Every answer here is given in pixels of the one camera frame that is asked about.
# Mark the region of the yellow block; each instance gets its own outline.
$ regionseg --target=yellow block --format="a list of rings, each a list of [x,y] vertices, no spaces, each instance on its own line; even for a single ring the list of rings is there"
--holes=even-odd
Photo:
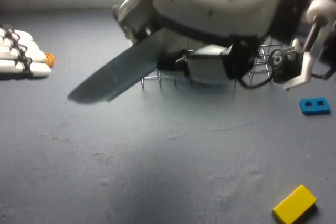
[[[273,215],[282,224],[292,224],[312,207],[317,198],[304,186],[299,186],[273,209]]]

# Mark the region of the gray tabletop surface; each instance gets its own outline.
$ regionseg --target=gray tabletop surface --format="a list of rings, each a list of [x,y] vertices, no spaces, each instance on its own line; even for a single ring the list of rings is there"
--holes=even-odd
[[[336,219],[336,83],[286,92],[137,84],[111,103],[67,94],[127,48],[109,10],[6,14],[55,55],[48,79],[0,82],[0,223],[276,223],[299,185],[304,223]],[[332,113],[304,116],[300,99]]]

